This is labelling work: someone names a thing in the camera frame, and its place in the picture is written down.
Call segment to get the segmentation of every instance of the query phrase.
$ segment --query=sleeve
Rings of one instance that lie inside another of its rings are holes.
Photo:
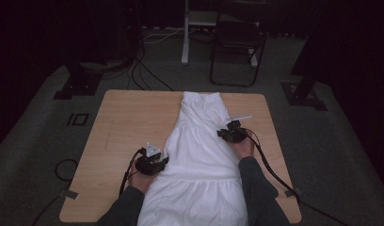
[[[136,225],[145,194],[133,186],[127,186],[118,200],[98,220],[96,226]]]
[[[238,167],[248,209],[248,225],[290,225],[275,200],[279,195],[277,189],[266,180],[257,160],[254,157],[242,158]]]

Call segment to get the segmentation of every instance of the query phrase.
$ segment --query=black chair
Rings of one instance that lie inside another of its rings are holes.
[[[230,18],[230,16],[237,20],[224,20],[224,18]],[[263,1],[231,0],[221,5],[217,14],[215,38],[211,52],[210,80],[212,83],[223,86],[250,87],[256,82],[268,31],[274,23],[276,16],[277,10],[275,6]],[[213,68],[217,45],[245,49],[248,62],[255,56],[257,50],[260,49],[257,67],[251,82],[240,84],[214,80]]]

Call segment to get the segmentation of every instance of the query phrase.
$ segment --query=white garment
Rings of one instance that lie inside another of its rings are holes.
[[[238,159],[216,133],[227,118],[219,93],[184,93],[164,148],[169,162],[146,194],[138,225],[247,225]]]

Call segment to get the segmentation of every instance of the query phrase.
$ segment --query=black stand base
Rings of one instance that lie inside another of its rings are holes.
[[[286,98],[288,99],[289,105],[300,105],[300,106],[313,106],[319,111],[328,111],[324,102],[318,100],[315,92],[311,90],[304,98],[296,95],[298,84],[296,83],[281,83],[283,91],[285,92]]]
[[[75,85],[73,77],[70,76],[63,89],[56,92],[54,100],[70,100],[72,96],[94,96],[101,78],[100,73],[90,74],[82,85]]]

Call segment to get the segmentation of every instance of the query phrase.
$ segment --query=person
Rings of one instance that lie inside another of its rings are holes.
[[[289,220],[275,200],[278,191],[264,177],[254,158],[254,143],[248,137],[239,143],[228,144],[239,159],[238,168],[242,178],[243,193],[248,209],[249,226],[290,225]],[[110,209],[98,220],[97,226],[137,225],[144,197],[155,175],[136,173],[129,179],[129,185]]]

